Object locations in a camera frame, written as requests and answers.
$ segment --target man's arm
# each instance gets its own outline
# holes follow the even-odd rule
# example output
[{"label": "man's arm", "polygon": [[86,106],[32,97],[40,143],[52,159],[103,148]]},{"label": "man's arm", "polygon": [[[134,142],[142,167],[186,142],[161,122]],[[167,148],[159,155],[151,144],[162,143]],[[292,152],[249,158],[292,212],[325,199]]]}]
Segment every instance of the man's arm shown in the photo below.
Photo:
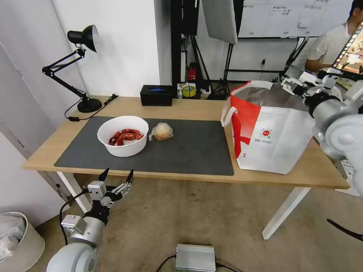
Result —
[{"label": "man's arm", "polygon": [[329,68],[331,67],[330,64],[322,64],[319,62],[319,60],[306,60],[305,63],[305,69],[310,71],[310,72],[318,72],[319,70],[323,69],[323,68]]},{"label": "man's arm", "polygon": [[321,35],[319,38],[317,38],[317,40],[311,47],[309,55],[307,57],[307,60],[305,63],[306,70],[316,73],[320,69],[331,66],[329,64],[322,64],[321,62],[319,62],[319,59],[323,55],[325,55],[328,50],[328,42],[329,42],[329,37],[326,33]]}]

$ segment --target person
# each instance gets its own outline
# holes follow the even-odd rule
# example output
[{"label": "person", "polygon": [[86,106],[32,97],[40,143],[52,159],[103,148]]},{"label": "person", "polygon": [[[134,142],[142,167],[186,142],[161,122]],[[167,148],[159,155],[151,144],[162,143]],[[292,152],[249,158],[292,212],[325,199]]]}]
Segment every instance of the person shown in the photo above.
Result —
[{"label": "person", "polygon": [[305,69],[316,73],[332,66],[349,38],[363,20],[363,0],[354,0],[348,21],[321,35],[310,49]]}]

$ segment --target tissue box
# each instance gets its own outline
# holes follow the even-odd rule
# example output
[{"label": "tissue box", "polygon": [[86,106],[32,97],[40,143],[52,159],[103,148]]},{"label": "tissue box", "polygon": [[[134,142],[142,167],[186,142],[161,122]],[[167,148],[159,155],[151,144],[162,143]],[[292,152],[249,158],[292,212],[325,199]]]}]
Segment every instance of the tissue box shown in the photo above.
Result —
[{"label": "tissue box", "polygon": [[173,87],[167,85],[144,85],[140,92],[142,106],[171,106]]}]

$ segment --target trash bin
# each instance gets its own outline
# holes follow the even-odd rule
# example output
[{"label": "trash bin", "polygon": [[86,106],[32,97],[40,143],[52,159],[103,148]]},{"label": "trash bin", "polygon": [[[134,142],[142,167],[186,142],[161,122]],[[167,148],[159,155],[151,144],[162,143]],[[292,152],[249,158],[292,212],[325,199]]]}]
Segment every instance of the trash bin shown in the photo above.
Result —
[{"label": "trash bin", "polygon": [[26,216],[20,212],[6,212],[0,215],[20,217],[25,221],[25,233],[20,240],[13,256],[9,256],[0,261],[0,271],[24,272],[31,268],[42,256],[45,241],[33,226],[29,223]]}]

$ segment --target white table leg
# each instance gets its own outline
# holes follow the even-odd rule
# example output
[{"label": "white table leg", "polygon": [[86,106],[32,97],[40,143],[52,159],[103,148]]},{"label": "white table leg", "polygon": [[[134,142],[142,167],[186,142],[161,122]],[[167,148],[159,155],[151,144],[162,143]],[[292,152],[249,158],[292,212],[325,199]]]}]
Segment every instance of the white table leg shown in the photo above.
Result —
[{"label": "white table leg", "polygon": [[[82,191],[81,187],[72,174],[63,172],[57,172],[57,174],[64,182],[64,185],[67,187],[72,196],[76,196]],[[84,195],[76,198],[76,202],[84,213],[91,210],[91,204]]]},{"label": "white table leg", "polygon": [[262,231],[262,236],[268,240],[279,226],[285,221],[289,214],[295,209],[300,201],[306,196],[311,188],[295,187],[273,218]]}]

